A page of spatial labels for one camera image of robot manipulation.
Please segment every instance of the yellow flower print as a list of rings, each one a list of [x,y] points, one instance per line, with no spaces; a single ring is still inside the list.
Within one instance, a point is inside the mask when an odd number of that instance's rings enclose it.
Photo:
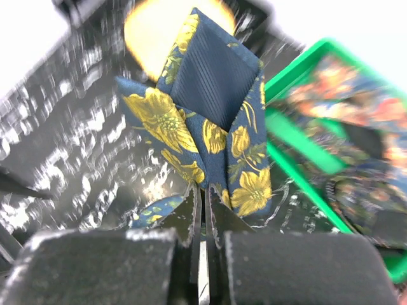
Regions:
[[[240,172],[246,165],[249,165],[254,171],[260,172],[257,165],[263,162],[266,157],[266,143],[254,144],[242,153],[242,156],[237,159],[237,162],[228,166],[229,182],[235,183],[240,176]]]
[[[229,199],[229,192],[227,189],[223,189],[220,183],[215,184],[217,192],[219,193],[220,197],[222,198],[223,203],[228,207],[230,206],[230,199]]]
[[[262,169],[259,174],[242,172],[239,180],[240,188],[233,191],[231,205],[240,207],[238,216],[246,216],[266,207],[272,197],[270,169]]]
[[[176,80],[176,76],[181,66],[182,58],[177,54],[176,44],[173,45],[170,55],[167,57],[167,62],[165,63],[164,70],[161,74],[165,78],[165,83],[167,85],[172,84]]]
[[[224,203],[227,207],[231,208],[231,206],[230,206],[230,199],[229,199],[229,192],[228,192],[227,189],[224,189],[224,190],[222,191],[222,200],[223,200],[223,203]]]
[[[250,137],[249,132],[247,132],[247,127],[239,126],[231,134],[231,154],[234,158],[238,158],[249,146]]]
[[[202,183],[205,180],[205,173],[202,169],[198,167],[196,161],[194,161],[190,165],[182,165],[181,162],[171,154],[168,149],[164,149],[161,151],[163,157],[172,164],[173,167],[177,170],[178,174],[188,182],[195,181],[196,183]]]
[[[208,153],[217,154],[226,147],[228,133],[208,119],[202,125],[202,137]]]
[[[198,14],[192,14],[188,16],[183,26],[181,27],[181,30],[179,31],[176,39],[176,45],[178,46],[178,50],[181,54],[185,54],[192,37],[197,31],[198,24]]]
[[[123,99],[154,138],[180,154],[183,153],[181,147],[193,153],[198,152],[185,119],[169,95],[156,88],[147,88],[146,97],[131,94]]]
[[[246,113],[249,126],[253,127],[254,131],[257,133],[256,113],[254,112],[252,105],[248,101],[244,100],[240,110],[243,110]]]
[[[157,221],[161,217],[162,217],[161,215],[153,215],[149,219],[147,219],[147,223],[152,224],[153,222]]]
[[[176,202],[176,201],[170,201],[170,202],[168,202],[168,204],[172,208],[177,208],[179,206],[179,202]]]
[[[183,121],[186,120],[186,115],[184,109],[178,110],[179,115],[182,117]]]
[[[260,103],[261,103],[261,108],[266,109],[265,82],[263,80],[260,83]]]
[[[148,215],[150,215],[151,213],[152,213],[152,211],[151,211],[151,210],[148,210],[148,209],[141,212],[141,214],[143,214],[144,216],[148,216]]]

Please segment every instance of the folded tie fabric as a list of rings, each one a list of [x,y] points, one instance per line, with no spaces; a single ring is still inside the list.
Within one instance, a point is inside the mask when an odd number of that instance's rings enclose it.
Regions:
[[[131,228],[139,229],[152,226],[156,221],[175,210],[183,200],[183,195],[174,195],[157,200],[140,213],[134,215]]]
[[[248,49],[194,9],[156,88],[116,81],[126,121],[184,180],[217,185],[240,217],[268,212],[263,66]]]
[[[329,203],[355,231],[378,245],[407,248],[407,115],[401,99],[331,55],[312,76],[314,81],[292,88],[288,98],[270,107],[348,168],[334,175],[324,172],[312,156],[307,158],[282,137],[270,138],[297,161],[312,184],[326,190]],[[378,130],[383,160],[371,158],[321,119]]]

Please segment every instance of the green plastic bin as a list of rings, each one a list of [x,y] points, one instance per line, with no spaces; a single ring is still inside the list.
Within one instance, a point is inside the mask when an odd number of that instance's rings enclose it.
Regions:
[[[292,86],[301,85],[310,81],[310,73],[318,64],[320,59],[326,54],[334,54],[340,57],[344,62],[360,68],[364,73],[383,80],[377,73],[366,67],[358,58],[353,56],[348,50],[332,39],[322,39],[315,43],[311,48],[302,53],[296,60],[289,64],[283,71],[277,74],[265,85],[266,101],[272,103],[273,100],[286,97],[288,89]],[[396,88],[394,93],[407,100],[405,93]],[[266,109],[266,128],[268,131],[276,133],[289,143],[297,147],[302,153],[306,154],[317,166],[327,173],[335,173],[345,168],[336,157],[330,155],[322,148],[311,142],[305,134],[292,124],[279,112],[270,108]],[[327,119],[321,119],[321,123],[330,128],[337,135],[346,137],[341,125],[337,122]],[[301,190],[317,205],[327,218],[342,233],[351,233],[351,229],[344,223],[339,216],[322,199],[319,191],[315,189],[305,178],[297,164],[289,156],[276,148],[271,142],[267,143],[267,149],[270,157],[276,161],[280,167],[297,183]],[[407,251],[402,257],[384,258],[390,278],[394,283],[402,283],[407,279]]]

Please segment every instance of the black foam pad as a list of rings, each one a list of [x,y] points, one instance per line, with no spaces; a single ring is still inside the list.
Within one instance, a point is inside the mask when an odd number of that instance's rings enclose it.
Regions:
[[[0,304],[166,304],[174,230],[41,233],[25,246]]]
[[[397,305],[375,248],[353,234],[226,234],[230,303]]]

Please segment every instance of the yellow floral pattern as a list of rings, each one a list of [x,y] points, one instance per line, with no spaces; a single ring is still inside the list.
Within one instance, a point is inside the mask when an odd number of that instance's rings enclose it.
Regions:
[[[162,77],[165,78],[167,85],[172,84],[176,80],[179,67],[181,66],[182,56],[185,54],[192,37],[197,31],[198,24],[198,14],[192,14],[188,16],[181,27],[162,72]]]
[[[254,131],[257,133],[256,113],[253,106],[248,101],[244,100],[240,110],[243,110],[246,113],[249,126],[253,127]]]
[[[230,198],[229,198],[229,191],[227,189],[223,189],[222,185],[220,183],[215,184],[216,189],[219,193],[219,195],[222,198],[223,203],[231,209],[231,205],[230,205]]]
[[[176,46],[178,47],[178,50],[181,54],[185,54],[192,37],[197,31],[198,24],[198,14],[192,14],[188,16],[183,26],[181,27],[181,30],[179,31],[176,39]]]
[[[183,165],[179,159],[171,154],[168,149],[161,151],[163,157],[176,169],[177,173],[188,182],[195,181],[196,183],[202,183],[205,180],[204,171],[198,167],[196,161],[192,162],[190,165]]]
[[[260,103],[261,103],[261,108],[266,109],[266,93],[265,93],[264,79],[262,79],[261,83],[260,83]]]
[[[231,195],[232,207],[240,208],[238,216],[243,217],[266,207],[267,201],[272,197],[270,181],[269,167],[258,174],[242,172],[239,179],[240,188],[234,190]]]
[[[234,158],[239,158],[250,146],[249,132],[247,127],[239,126],[231,134],[231,154]]]
[[[180,154],[183,153],[181,148],[198,152],[185,125],[185,118],[177,111],[169,95],[156,88],[147,88],[145,97],[131,94],[123,100],[154,138]]]
[[[161,217],[162,217],[161,215],[153,215],[147,220],[147,223],[152,224],[153,222],[156,222]]]
[[[208,119],[202,125],[202,137],[208,153],[217,154],[226,147],[228,133]]]
[[[184,109],[178,110],[178,113],[181,116],[181,118],[183,119],[183,121],[185,121],[186,120],[186,115],[185,115]]]
[[[222,190],[222,200],[223,200],[223,203],[224,203],[227,207],[231,208],[231,205],[230,205],[230,198],[229,198],[229,192],[228,192],[227,189]]]

